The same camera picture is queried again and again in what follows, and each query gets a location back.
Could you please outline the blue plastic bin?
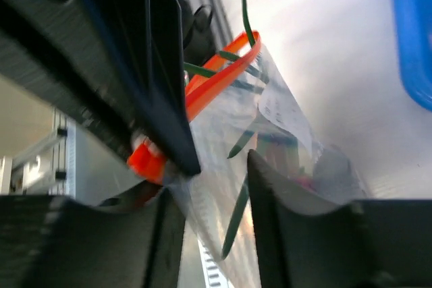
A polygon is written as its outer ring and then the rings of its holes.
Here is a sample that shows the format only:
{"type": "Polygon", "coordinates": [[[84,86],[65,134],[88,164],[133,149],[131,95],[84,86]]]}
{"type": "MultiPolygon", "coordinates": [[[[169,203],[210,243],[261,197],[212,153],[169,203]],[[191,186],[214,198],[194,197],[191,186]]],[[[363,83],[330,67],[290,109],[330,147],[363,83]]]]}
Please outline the blue plastic bin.
{"type": "Polygon", "coordinates": [[[400,79],[417,104],[431,110],[431,0],[392,0],[400,79]]]}

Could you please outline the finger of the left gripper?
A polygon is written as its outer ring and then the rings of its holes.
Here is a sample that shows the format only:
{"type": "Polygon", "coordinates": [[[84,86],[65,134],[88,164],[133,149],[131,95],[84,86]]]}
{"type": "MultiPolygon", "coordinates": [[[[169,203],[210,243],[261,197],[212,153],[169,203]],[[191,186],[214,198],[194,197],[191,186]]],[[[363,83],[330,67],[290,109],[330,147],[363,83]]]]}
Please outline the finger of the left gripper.
{"type": "Polygon", "coordinates": [[[200,172],[186,116],[178,0],[1,0],[1,75],[121,160],[142,132],[200,172]]]}

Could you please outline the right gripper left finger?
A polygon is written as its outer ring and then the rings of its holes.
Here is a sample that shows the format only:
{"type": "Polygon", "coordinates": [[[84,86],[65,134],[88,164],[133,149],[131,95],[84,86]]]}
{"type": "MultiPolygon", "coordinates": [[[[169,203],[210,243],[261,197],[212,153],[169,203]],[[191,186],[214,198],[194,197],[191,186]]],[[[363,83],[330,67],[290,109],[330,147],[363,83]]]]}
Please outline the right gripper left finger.
{"type": "Polygon", "coordinates": [[[175,287],[184,225],[167,192],[126,213],[65,196],[2,196],[1,286],[175,287]]]}

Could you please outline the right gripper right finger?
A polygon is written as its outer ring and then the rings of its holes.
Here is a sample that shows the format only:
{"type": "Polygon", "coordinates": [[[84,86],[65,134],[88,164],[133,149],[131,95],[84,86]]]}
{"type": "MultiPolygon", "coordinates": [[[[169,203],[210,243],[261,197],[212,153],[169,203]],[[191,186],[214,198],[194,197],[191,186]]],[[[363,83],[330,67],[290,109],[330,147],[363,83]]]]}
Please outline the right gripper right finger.
{"type": "Polygon", "coordinates": [[[248,191],[263,287],[430,287],[431,201],[337,205],[251,150],[248,191]]]}

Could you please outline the clear zip top bag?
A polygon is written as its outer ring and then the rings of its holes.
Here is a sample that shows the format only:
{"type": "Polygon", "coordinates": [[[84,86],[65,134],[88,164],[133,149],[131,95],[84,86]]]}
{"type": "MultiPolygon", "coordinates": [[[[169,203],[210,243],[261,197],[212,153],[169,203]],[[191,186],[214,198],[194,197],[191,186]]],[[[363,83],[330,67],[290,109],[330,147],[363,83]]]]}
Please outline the clear zip top bag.
{"type": "Polygon", "coordinates": [[[343,204],[367,194],[350,159],[321,143],[257,31],[246,30],[202,67],[187,64],[186,112],[200,159],[194,177],[169,174],[168,159],[137,139],[128,166],[168,187],[233,287],[259,287],[247,154],[302,187],[343,204]]]}

